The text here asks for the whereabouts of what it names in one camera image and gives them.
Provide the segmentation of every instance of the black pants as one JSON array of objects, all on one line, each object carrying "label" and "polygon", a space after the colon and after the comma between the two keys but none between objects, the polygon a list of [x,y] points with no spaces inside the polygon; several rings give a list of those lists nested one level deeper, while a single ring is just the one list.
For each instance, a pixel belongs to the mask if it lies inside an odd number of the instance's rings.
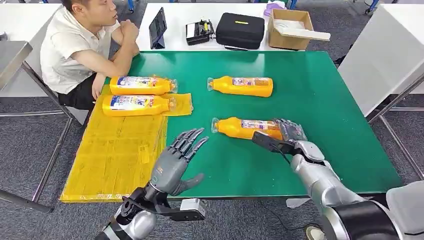
[{"label": "black pants", "polygon": [[78,84],[68,94],[57,93],[59,103],[64,106],[74,107],[81,110],[92,110],[94,101],[92,94],[93,81],[96,78],[96,73],[87,77],[84,81]]}]

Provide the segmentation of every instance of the short-sleeve shirt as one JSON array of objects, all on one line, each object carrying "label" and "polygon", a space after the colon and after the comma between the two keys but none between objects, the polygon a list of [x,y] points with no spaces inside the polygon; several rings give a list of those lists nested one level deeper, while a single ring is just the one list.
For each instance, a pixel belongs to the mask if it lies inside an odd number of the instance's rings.
[{"label": "short-sleeve shirt", "polygon": [[65,8],[59,9],[47,27],[41,45],[42,79],[55,92],[67,94],[94,72],[71,58],[75,52],[93,50],[109,58],[112,32],[120,24],[105,26],[94,35]]}]

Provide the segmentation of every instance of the bottle label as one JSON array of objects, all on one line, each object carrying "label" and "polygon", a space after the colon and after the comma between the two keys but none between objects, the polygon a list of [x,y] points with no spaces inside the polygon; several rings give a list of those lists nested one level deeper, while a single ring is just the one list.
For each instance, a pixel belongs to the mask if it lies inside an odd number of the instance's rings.
[{"label": "bottle label", "polygon": [[151,108],[153,103],[153,96],[113,96],[112,101],[110,101],[110,109],[137,110]]},{"label": "bottle label", "polygon": [[268,86],[270,79],[267,77],[233,77],[232,84],[235,86]]},{"label": "bottle label", "polygon": [[244,129],[280,130],[275,121],[241,120]]},{"label": "bottle label", "polygon": [[118,88],[151,88],[155,87],[156,77],[145,77],[145,76],[121,76],[118,78]]}]

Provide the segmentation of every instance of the cardboard box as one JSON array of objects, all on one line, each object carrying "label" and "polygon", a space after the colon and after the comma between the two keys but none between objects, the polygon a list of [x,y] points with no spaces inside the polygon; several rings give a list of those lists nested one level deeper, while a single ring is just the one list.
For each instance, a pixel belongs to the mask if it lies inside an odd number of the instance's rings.
[{"label": "cardboard box", "polygon": [[[288,32],[282,35],[274,27],[275,20],[291,20],[302,22],[304,28],[309,31],[299,33],[297,31]],[[296,11],[286,9],[273,9],[268,21],[268,44],[272,48],[305,50],[311,39],[330,40],[330,34],[315,32],[312,27],[311,18],[307,11]]]}]

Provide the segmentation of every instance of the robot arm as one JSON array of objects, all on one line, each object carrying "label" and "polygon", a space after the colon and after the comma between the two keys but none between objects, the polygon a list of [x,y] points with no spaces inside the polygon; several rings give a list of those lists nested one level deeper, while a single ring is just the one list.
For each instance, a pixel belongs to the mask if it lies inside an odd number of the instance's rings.
[{"label": "robot arm", "polygon": [[366,200],[343,185],[320,149],[306,140],[302,127],[278,120],[281,141],[255,132],[252,141],[267,150],[292,155],[290,167],[303,182],[309,197],[322,215],[328,240],[402,240],[398,225],[389,210]]},{"label": "robot arm", "polygon": [[177,196],[193,188],[203,179],[200,173],[192,179],[181,180],[199,148],[208,140],[203,137],[195,145],[204,128],[181,133],[157,159],[150,181],[138,187],[123,203],[96,240],[141,240],[156,226],[156,215],[167,216],[174,221],[198,221],[205,219],[204,204],[197,198],[184,199],[180,209],[171,208],[167,196]]}]

